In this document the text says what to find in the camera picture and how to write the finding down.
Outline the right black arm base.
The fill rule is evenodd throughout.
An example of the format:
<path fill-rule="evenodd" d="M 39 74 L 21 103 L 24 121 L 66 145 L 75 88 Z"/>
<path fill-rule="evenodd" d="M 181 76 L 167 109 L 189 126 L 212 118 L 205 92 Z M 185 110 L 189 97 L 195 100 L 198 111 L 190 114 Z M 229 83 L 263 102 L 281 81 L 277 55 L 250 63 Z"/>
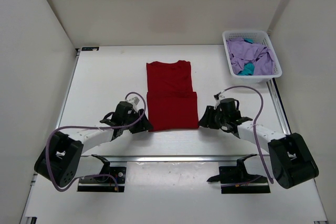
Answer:
<path fill-rule="evenodd" d="M 220 166 L 219 174 L 210 177 L 208 183 L 220 183 L 221 194 L 268 194 L 268 178 L 263 175 L 249 174 L 246 161 L 252 161 L 257 154 L 237 159 L 235 166 Z"/>

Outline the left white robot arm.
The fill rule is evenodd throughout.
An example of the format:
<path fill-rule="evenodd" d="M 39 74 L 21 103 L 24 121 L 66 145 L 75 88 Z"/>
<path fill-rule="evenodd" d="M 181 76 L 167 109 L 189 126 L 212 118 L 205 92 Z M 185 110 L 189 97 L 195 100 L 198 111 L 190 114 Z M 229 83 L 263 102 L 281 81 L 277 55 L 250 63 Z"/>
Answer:
<path fill-rule="evenodd" d="M 105 182 L 110 177 L 110 162 L 97 154 L 83 156 L 86 151 L 120 137 L 124 131 L 132 134 L 153 129 L 144 109 L 137 109 L 137 99 L 121 101 L 115 111 L 106 114 L 103 127 L 77 127 L 74 134 L 66 134 L 62 127 L 52 134 L 38 157 L 34 170 L 54 183 L 58 191 L 65 191 L 77 178 L 93 177 Z"/>

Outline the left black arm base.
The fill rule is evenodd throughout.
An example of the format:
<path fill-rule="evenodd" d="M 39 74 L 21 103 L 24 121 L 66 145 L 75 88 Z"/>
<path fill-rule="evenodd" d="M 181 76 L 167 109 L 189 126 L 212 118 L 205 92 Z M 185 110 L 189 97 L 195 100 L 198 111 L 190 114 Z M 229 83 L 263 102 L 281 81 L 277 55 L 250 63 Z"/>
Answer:
<path fill-rule="evenodd" d="M 78 192 L 122 193 L 125 190 L 126 163 L 113 163 L 96 154 L 80 158 L 75 177 Z"/>

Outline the red t shirt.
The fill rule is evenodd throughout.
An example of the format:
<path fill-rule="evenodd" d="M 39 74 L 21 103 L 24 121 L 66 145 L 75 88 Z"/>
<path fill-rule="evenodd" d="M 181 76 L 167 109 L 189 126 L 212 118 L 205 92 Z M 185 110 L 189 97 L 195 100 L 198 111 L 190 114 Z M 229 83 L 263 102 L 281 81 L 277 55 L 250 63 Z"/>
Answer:
<path fill-rule="evenodd" d="M 191 63 L 154 61 L 146 64 L 149 121 L 153 132 L 198 128 L 197 93 Z"/>

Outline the purple t shirt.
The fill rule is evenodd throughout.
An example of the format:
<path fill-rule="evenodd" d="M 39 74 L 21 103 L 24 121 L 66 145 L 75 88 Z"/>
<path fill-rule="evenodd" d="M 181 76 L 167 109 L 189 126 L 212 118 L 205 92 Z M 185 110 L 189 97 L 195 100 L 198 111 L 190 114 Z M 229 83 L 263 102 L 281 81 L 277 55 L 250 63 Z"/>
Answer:
<path fill-rule="evenodd" d="M 260 43 L 250 43 L 241 37 L 226 41 L 230 64 L 235 75 L 243 70 L 244 65 L 253 63 L 255 76 L 274 74 L 275 55 L 273 51 Z"/>

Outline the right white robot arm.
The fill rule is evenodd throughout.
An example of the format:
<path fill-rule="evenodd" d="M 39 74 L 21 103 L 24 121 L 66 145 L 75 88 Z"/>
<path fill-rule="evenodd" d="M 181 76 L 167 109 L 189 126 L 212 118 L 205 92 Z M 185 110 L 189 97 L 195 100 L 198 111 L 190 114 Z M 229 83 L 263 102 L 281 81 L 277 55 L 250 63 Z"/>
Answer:
<path fill-rule="evenodd" d="M 216 106 L 207 106 L 198 124 L 231 133 L 267 151 L 270 162 L 266 167 L 272 173 L 271 178 L 285 189 L 319 176 L 319 169 L 300 134 L 285 135 L 257 125 L 253 119 L 241 116 L 236 99 L 225 98 Z"/>

